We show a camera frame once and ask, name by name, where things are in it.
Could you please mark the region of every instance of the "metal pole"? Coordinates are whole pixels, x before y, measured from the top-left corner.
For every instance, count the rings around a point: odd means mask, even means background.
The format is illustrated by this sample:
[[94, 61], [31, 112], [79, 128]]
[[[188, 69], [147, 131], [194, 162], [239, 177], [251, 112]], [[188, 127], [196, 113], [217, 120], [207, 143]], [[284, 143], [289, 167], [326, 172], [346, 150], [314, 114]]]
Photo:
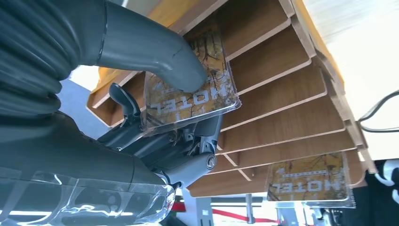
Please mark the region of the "metal pole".
[[248, 218], [247, 223], [254, 224], [255, 217], [254, 217], [254, 212], [252, 210], [252, 194], [245, 195], [245, 202], [247, 203], [247, 218]]

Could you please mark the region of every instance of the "screw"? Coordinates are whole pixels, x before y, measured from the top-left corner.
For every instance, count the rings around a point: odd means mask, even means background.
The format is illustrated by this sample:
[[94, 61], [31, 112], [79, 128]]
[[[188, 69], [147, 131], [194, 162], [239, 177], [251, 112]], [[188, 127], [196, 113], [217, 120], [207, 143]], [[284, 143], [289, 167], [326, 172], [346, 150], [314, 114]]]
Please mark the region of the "screw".
[[169, 141], [170, 142], [173, 142], [173, 141], [175, 141], [176, 140], [176, 134], [173, 134], [173, 135], [170, 135], [169, 136]]
[[207, 161], [208, 170], [213, 170], [216, 165], [216, 157], [214, 155], [210, 156]]

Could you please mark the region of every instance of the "red stripe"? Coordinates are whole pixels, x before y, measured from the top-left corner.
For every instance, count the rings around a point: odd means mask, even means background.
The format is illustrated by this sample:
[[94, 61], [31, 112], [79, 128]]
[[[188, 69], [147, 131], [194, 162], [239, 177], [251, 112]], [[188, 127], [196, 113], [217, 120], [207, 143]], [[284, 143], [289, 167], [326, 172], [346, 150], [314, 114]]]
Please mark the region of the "red stripe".
[[[248, 222], [247, 217], [238, 215], [235, 213], [230, 213], [230, 212], [226, 212], [223, 210], [215, 210], [215, 209], [212, 209], [212, 213]], [[255, 222], [256, 223], [264, 223], [264, 222], [279, 223], [278, 220], [271, 220], [271, 219], [265, 219], [265, 218], [255, 218]]]
[[186, 206], [184, 205], [184, 202], [175, 202], [175, 203], [173, 203], [172, 211], [186, 212]]

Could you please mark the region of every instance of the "black cable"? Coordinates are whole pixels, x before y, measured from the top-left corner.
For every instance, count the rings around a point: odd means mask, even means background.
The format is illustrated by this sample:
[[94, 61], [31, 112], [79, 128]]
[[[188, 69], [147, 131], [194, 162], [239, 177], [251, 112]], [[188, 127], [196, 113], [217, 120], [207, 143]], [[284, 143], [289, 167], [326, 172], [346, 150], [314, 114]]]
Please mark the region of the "black cable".
[[365, 127], [361, 124], [362, 121], [366, 121], [368, 119], [370, 119], [371, 117], [373, 117], [375, 115], [375, 113], [378, 112], [378, 110], [380, 110], [380, 108], [385, 104], [385, 102], [387, 102], [389, 99], [395, 97], [399, 95], [399, 90], [387, 95], [386, 97], [384, 97], [382, 100], [380, 100], [373, 108], [371, 108], [365, 115], [363, 115], [363, 117], [361, 117], [359, 119], [360, 122], [360, 126], [362, 128], [362, 130], [366, 131], [366, 132], [370, 132], [370, 133], [394, 133], [394, 132], [399, 132], [399, 127], [395, 127], [395, 128], [388, 128], [388, 129], [371, 129], [368, 127]]

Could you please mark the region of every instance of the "wooden display rack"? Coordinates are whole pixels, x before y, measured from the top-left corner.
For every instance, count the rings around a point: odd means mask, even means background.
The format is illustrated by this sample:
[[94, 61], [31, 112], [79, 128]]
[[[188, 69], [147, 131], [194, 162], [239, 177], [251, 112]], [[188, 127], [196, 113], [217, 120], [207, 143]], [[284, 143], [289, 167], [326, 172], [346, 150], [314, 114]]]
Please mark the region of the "wooden display rack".
[[[264, 192], [270, 164], [326, 153], [347, 152], [353, 184], [365, 169], [376, 172], [339, 71], [301, 0], [198, 1], [169, 28], [183, 35], [211, 13], [242, 107], [225, 114], [217, 165], [189, 187], [192, 196]], [[111, 82], [144, 106], [144, 73]], [[87, 107], [115, 126], [123, 117], [108, 88], [90, 95]]]

